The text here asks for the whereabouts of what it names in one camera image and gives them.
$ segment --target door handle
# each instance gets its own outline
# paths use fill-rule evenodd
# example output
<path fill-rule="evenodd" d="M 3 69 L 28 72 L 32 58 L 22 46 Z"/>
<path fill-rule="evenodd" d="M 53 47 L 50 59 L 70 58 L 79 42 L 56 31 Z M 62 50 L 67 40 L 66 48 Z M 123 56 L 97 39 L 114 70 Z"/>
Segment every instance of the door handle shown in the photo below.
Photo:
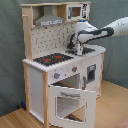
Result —
<path fill-rule="evenodd" d="M 84 87 L 82 87 L 82 89 L 85 90 L 86 88 L 86 77 L 85 76 L 83 76 L 83 80 L 84 80 Z"/>
<path fill-rule="evenodd" d="M 72 7 L 69 7 L 70 15 L 68 16 L 68 19 L 71 19 L 72 17 Z"/>
<path fill-rule="evenodd" d="M 69 94 L 69 93 L 66 93 L 66 92 L 61 92 L 61 95 L 64 95 L 64 96 L 70 96 L 72 98 L 80 98 L 80 94 Z"/>

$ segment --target knob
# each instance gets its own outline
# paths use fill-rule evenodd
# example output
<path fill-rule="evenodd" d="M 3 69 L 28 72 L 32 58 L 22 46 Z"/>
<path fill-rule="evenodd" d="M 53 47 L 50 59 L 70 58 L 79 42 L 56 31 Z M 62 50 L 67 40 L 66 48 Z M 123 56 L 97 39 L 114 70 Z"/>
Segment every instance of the knob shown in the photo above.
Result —
<path fill-rule="evenodd" d="M 59 77 L 60 77 L 60 74 L 58 74 L 58 73 L 55 73 L 55 74 L 54 74 L 54 78 L 55 78 L 55 79 L 58 79 Z"/>
<path fill-rule="evenodd" d="M 73 68 L 72 68 L 72 71 L 73 71 L 73 72 L 76 72 L 76 71 L 77 71 L 77 67 L 73 67 Z"/>

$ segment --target microwave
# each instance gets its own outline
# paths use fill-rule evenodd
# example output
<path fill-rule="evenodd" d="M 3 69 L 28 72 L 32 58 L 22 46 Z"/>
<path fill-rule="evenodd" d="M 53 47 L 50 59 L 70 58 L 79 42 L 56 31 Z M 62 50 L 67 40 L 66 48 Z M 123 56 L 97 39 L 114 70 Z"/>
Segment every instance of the microwave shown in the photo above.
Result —
<path fill-rule="evenodd" d="M 89 19 L 90 3 L 67 5 L 67 21 Z"/>

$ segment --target control panel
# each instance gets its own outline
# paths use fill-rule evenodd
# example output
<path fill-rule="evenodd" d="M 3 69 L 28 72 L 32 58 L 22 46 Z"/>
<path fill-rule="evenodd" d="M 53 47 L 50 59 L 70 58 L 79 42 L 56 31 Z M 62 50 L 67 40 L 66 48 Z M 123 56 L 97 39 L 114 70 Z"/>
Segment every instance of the control panel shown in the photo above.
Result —
<path fill-rule="evenodd" d="M 70 65 L 58 67 L 49 71 L 49 84 L 53 84 L 60 80 L 64 80 L 70 76 L 76 75 L 81 72 L 81 62 Z"/>

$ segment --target gray wall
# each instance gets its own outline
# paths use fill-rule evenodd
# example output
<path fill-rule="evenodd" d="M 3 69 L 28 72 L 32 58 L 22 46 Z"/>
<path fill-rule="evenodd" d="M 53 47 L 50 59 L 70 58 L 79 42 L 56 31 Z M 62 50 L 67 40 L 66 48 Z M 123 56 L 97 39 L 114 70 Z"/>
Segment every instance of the gray wall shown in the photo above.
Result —
<path fill-rule="evenodd" d="M 25 101 L 22 65 L 25 54 L 20 4 L 51 1 L 0 0 L 0 116 L 15 110 L 21 101 Z M 52 2 L 72 1 L 54 0 Z M 91 0 L 91 2 L 89 23 L 97 28 L 128 16 L 127 0 Z M 98 44 L 107 49 L 103 78 L 128 88 L 127 42 L 128 36 L 122 36 L 92 41 L 91 44 Z"/>

